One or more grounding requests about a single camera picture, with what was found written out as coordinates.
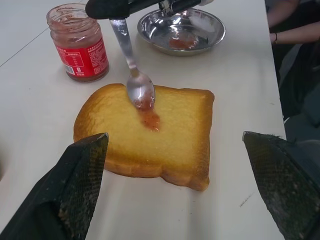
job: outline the stainless steel bowl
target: stainless steel bowl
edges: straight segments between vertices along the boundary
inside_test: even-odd
[[[137,26],[140,36],[163,53],[192,56],[220,43],[226,27],[216,16],[190,8],[172,17],[160,10],[142,17]]]

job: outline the bracelet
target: bracelet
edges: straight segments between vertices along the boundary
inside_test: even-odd
[[[278,40],[278,34],[275,32],[275,40],[274,40],[274,44],[277,44],[277,40]]]

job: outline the spoon handle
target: spoon handle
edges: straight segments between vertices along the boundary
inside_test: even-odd
[[[123,55],[125,56],[126,62],[128,63],[130,71],[132,72],[137,68],[137,65],[134,58],[134,53],[132,51],[126,19],[110,19],[110,23],[119,42]]]

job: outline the red label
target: red label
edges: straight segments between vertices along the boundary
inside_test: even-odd
[[[86,48],[55,47],[65,65],[65,70],[77,77],[98,75],[109,65],[102,38],[96,44]]]

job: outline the person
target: person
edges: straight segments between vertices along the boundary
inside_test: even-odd
[[[274,66],[279,70],[295,44],[315,43],[320,39],[320,0],[300,4],[300,0],[279,0],[267,13]]]

